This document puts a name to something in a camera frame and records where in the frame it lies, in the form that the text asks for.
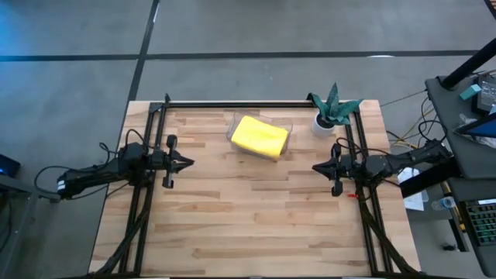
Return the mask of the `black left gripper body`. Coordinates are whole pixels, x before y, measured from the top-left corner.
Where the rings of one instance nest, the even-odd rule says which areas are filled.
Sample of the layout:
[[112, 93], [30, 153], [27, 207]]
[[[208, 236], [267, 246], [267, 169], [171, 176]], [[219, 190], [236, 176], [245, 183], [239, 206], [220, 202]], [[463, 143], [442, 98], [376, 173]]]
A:
[[163, 150], [154, 150], [150, 154], [150, 168], [155, 171], [166, 171], [162, 182], [164, 188], [172, 189], [174, 187], [172, 175], [179, 172], [176, 155], [177, 152], [174, 148], [170, 148], [168, 153]]

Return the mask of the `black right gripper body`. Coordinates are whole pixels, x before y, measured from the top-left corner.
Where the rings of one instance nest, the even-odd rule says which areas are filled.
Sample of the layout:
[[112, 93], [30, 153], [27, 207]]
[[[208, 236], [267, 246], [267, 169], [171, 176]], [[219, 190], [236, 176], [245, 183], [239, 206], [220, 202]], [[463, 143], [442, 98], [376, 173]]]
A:
[[330, 168], [331, 180], [334, 180], [334, 185], [331, 188], [332, 196], [340, 196], [343, 193], [341, 178], [364, 181], [366, 177], [363, 166], [352, 160], [351, 157], [332, 158]]

